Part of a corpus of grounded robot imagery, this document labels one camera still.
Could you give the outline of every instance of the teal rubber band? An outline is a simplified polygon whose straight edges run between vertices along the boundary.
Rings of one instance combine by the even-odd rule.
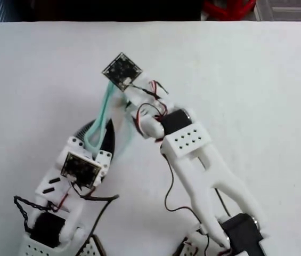
[[[98,154],[98,151],[102,146],[104,133],[105,133],[105,126],[107,124],[107,106],[109,105],[114,90],[115,90],[114,84],[112,82],[109,82],[108,88],[104,94],[102,107],[100,109],[98,118],[95,120],[95,122],[92,124],[92,126],[88,129],[88,131],[84,135],[85,148],[95,155]],[[96,144],[93,145],[90,143],[90,139],[97,132],[98,129],[100,129],[99,139],[96,142]]]

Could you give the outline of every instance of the dark background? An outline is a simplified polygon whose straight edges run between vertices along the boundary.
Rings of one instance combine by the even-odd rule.
[[[14,0],[23,21],[200,20],[203,0]]]

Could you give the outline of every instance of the white tabletop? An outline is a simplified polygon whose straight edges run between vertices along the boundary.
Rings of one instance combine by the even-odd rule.
[[[16,255],[23,232],[13,196],[32,200],[67,137],[97,116],[101,71],[120,52],[195,109],[278,246],[301,255],[301,23],[265,22],[0,24],[0,255]],[[120,195],[96,230],[108,255],[175,250],[196,221],[165,210],[169,184],[159,145],[136,135],[96,193]],[[189,204],[178,179],[169,204]],[[92,221],[101,207],[87,207]]]

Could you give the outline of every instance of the black circuit board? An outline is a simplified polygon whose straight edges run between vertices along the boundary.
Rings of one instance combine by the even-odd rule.
[[[86,161],[85,159],[68,153],[61,175],[70,175],[76,178],[75,184],[79,187],[92,188],[101,167]]]
[[[102,73],[124,92],[142,70],[124,53],[120,53]]]

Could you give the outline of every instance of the black wire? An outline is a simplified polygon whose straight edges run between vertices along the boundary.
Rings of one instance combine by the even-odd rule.
[[[215,191],[216,191],[216,193],[217,193],[217,195],[218,195],[218,197],[219,197],[219,199],[220,199],[221,204],[222,204],[223,207],[224,207],[224,210],[225,210],[226,214],[230,217],[230,216],[231,216],[231,215],[230,215],[230,212],[228,211],[228,209],[227,209],[227,207],[226,207],[226,205],[225,205],[225,203],[224,203],[224,200],[223,200],[223,198],[221,197],[221,195],[220,195],[220,193],[219,193],[219,190],[218,190],[217,188],[214,188],[214,189],[215,189]]]
[[[139,89],[139,90],[145,92],[146,94],[149,94],[149,95],[153,96],[156,100],[161,99],[161,97],[158,96],[156,93],[153,93],[153,92],[151,92],[151,91],[148,91],[148,90],[146,90],[146,89],[144,89],[144,88],[138,87],[138,86],[136,86],[136,85],[132,85],[132,87],[133,87],[133,88],[137,88],[137,89]]]
[[[31,233],[32,229],[30,227],[28,227],[28,214],[27,212],[22,208],[21,204],[19,203],[19,201],[23,202],[26,205],[29,205],[35,209],[38,209],[40,211],[53,211],[55,212],[57,209],[52,208],[52,206],[55,206],[52,203],[49,203],[48,206],[41,206],[35,203],[32,203],[20,196],[14,196],[14,204],[18,207],[19,211],[21,212],[22,216],[23,216],[23,226],[25,228],[25,231],[28,233]]]
[[[194,214],[195,218],[197,218],[197,220],[198,220],[199,223],[201,224],[201,220],[199,219],[199,217],[198,217],[198,216],[195,214],[195,212],[194,212],[191,208],[189,208],[188,206],[181,206],[181,207],[178,207],[178,208],[176,208],[176,209],[169,209],[169,208],[168,208],[168,206],[167,206],[167,198],[168,198],[168,195],[169,195],[169,193],[170,193],[170,191],[172,190],[173,185],[174,185],[174,173],[173,173],[172,166],[170,165],[167,156],[163,154],[163,157],[164,157],[165,160],[167,161],[168,166],[169,166],[169,169],[170,169],[170,173],[172,174],[172,183],[170,184],[170,187],[169,187],[169,189],[168,189],[168,192],[167,192],[167,194],[166,194],[166,196],[165,196],[165,208],[166,208],[167,211],[169,211],[169,212],[176,212],[176,211],[181,210],[181,209],[187,209],[187,210],[191,211],[191,212]]]
[[[209,247],[209,235],[207,234],[206,236],[207,236],[207,245],[206,245],[206,248],[205,248],[205,250],[204,250],[204,255],[205,255],[205,256],[207,256],[207,249],[208,249],[208,247]]]
[[[93,227],[92,227],[92,229],[91,229],[91,231],[90,231],[90,233],[89,233],[87,239],[85,240],[85,242],[83,243],[83,245],[82,245],[82,246],[80,247],[80,249],[78,250],[76,256],[79,256],[79,255],[82,253],[83,249],[85,248],[86,244],[90,242],[90,238],[92,237],[92,235],[93,235],[93,233],[94,233],[94,231],[95,231],[95,229],[96,229],[96,227],[97,227],[97,225],[98,225],[98,222],[99,222],[99,220],[101,219],[101,217],[102,217],[104,211],[107,209],[107,207],[109,206],[109,204],[110,204],[113,200],[117,199],[118,197],[119,197],[119,195],[115,195],[115,196],[112,196],[112,197],[105,197],[105,198],[109,198],[109,199],[106,199],[106,200],[102,200],[102,198],[104,198],[104,197],[96,197],[97,200],[91,199],[91,201],[107,201],[107,203],[106,203],[105,206],[102,208],[101,212],[98,214],[97,219],[96,219],[96,221],[95,221],[95,223],[94,223],[94,225],[93,225]]]
[[[164,90],[167,94],[169,94],[169,92],[167,92],[167,90],[158,82],[158,81],[154,81],[158,86],[160,86],[162,88],[162,90]]]
[[[114,195],[114,196],[110,196],[110,197],[97,197],[97,196],[90,196],[91,193],[93,192],[91,190],[90,193],[86,194],[86,195],[81,195],[77,189],[75,189],[74,187],[74,183],[71,182],[71,186],[74,189],[74,191],[77,193],[78,196],[80,196],[81,198],[88,200],[88,201],[113,201],[115,199],[117,199],[119,197],[119,195]]]

